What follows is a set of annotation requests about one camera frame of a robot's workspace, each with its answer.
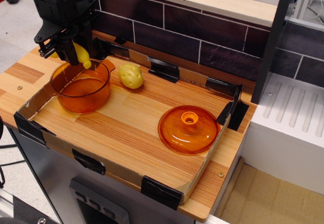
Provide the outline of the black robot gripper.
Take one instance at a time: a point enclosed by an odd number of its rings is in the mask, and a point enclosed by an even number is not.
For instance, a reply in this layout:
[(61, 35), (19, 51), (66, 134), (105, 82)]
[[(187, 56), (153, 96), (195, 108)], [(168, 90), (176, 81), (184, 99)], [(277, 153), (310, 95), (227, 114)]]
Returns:
[(81, 45), (89, 55), (93, 51), (91, 22), (96, 18), (96, 0), (33, 0), (42, 27), (34, 38), (43, 58), (57, 53), (72, 66), (79, 64), (73, 42)]

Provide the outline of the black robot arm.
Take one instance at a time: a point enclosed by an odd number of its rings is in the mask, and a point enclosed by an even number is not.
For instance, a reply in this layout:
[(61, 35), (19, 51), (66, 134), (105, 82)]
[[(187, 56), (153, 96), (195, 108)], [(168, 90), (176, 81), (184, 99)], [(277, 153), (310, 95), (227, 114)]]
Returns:
[(33, 0), (42, 27), (34, 37), (39, 53), (48, 58), (54, 53), (62, 61), (78, 65), (74, 45), (92, 51), (92, 21), (96, 19), (96, 0)]

